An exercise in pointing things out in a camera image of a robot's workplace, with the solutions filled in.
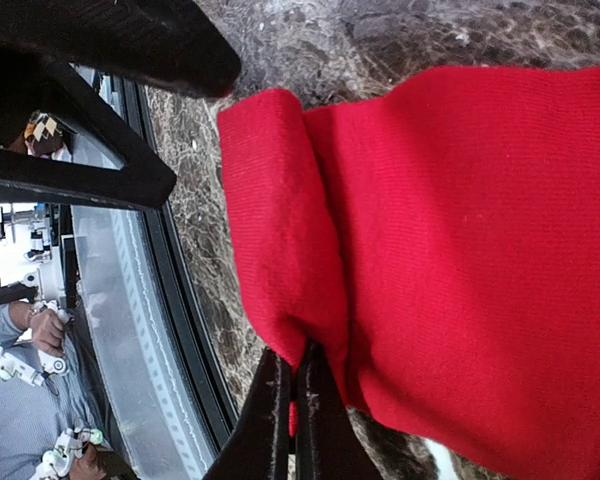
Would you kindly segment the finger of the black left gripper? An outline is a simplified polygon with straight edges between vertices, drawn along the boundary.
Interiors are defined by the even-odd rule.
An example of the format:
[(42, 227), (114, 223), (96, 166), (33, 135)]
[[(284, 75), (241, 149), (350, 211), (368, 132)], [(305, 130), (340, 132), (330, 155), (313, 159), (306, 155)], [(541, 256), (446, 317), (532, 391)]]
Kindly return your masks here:
[(0, 46), (192, 98), (227, 95), (241, 73), (193, 1), (0, 1)]
[(175, 183), (70, 64), (0, 48), (0, 203), (151, 210)]

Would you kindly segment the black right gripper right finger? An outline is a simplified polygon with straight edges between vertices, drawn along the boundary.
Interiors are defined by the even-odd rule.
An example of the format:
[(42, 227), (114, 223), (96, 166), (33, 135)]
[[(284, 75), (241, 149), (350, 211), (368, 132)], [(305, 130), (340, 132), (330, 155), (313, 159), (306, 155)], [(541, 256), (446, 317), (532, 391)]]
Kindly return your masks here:
[(298, 479), (381, 477), (355, 435), (324, 348), (309, 342), (296, 373)]

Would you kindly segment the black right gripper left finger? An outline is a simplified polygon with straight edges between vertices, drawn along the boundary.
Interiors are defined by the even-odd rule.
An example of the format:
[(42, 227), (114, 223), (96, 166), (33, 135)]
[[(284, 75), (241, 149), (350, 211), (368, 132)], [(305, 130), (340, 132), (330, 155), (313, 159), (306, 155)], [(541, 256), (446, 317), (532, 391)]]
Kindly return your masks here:
[(290, 406), (291, 367), (265, 348), (237, 424), (204, 479), (287, 478)]

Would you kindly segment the red sock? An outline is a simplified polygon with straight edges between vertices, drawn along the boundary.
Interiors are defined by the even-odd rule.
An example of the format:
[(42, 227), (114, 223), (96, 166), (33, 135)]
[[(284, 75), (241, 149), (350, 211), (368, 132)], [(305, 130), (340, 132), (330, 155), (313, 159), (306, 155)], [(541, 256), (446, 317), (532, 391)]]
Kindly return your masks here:
[(516, 479), (600, 479), (600, 68), (439, 67), (218, 117), (241, 297), (344, 401)]

